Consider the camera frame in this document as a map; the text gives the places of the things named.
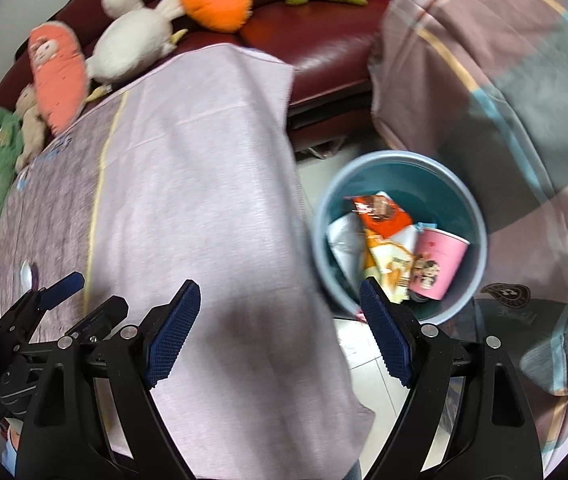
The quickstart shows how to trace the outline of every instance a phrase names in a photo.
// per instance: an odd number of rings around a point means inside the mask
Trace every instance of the white duck plush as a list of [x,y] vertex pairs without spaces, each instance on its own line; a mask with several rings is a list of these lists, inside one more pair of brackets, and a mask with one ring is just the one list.
[[102,83],[87,99],[93,101],[121,83],[142,73],[170,54],[186,34],[173,34],[171,20],[184,15],[180,0],[162,0],[149,9],[143,0],[101,0],[109,18],[115,20],[101,35],[86,60],[88,77]]

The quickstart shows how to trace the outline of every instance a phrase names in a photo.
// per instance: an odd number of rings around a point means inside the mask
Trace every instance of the snack wrapper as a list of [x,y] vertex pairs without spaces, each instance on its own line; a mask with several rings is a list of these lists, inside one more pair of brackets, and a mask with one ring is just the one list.
[[390,238],[413,224],[410,215],[384,192],[352,199],[364,227],[382,238]]
[[366,252],[370,252],[379,272],[376,279],[392,303],[409,299],[408,286],[418,232],[416,226],[408,225],[394,236],[384,238],[372,229],[364,229],[365,262]]
[[368,247],[364,247],[364,272],[362,275],[363,280],[366,280],[367,278],[375,278],[378,283],[381,281],[379,269],[375,264],[375,258],[373,258]]

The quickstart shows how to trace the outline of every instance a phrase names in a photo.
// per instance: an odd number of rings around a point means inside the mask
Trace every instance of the striped blanket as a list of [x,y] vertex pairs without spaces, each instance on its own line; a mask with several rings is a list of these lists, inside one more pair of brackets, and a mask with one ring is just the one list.
[[480,203],[488,268],[448,329],[509,349],[548,473],[568,452],[568,0],[399,0],[370,69],[387,142]]

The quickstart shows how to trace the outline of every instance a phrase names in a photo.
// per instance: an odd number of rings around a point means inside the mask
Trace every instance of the blue bucket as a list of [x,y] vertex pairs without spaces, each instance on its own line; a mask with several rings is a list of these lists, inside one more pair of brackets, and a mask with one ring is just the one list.
[[349,314],[359,311],[346,279],[333,258],[326,229],[352,210],[346,196],[385,191],[415,222],[465,238],[470,245],[441,301],[410,303],[420,322],[440,324],[468,303],[480,284],[488,252],[484,219],[468,188],[448,168],[427,156],[391,150],[368,153],[347,164],[334,178],[316,211],[313,257],[324,287]]

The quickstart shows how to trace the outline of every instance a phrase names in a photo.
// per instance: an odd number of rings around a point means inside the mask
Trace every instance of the sofa cushion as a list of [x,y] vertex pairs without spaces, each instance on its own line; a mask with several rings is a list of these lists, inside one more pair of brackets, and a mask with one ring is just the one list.
[[191,50],[198,50],[205,46],[214,45],[218,43],[230,43],[233,45],[241,46],[241,41],[238,40],[237,36],[233,34],[222,34],[221,32],[211,32],[209,30],[196,30],[195,32],[189,32],[185,35],[179,43],[177,43],[177,48],[173,50],[168,56],[157,60],[147,71],[150,72],[157,68],[158,66],[167,62],[167,60],[172,59],[179,54],[184,52],[190,52]]
[[287,128],[288,138],[296,152],[317,146],[329,140],[348,135],[358,135],[373,129],[370,107],[349,110],[300,128]]
[[369,81],[366,61],[388,0],[368,6],[276,2],[253,11],[243,42],[295,67],[291,105],[327,97]]

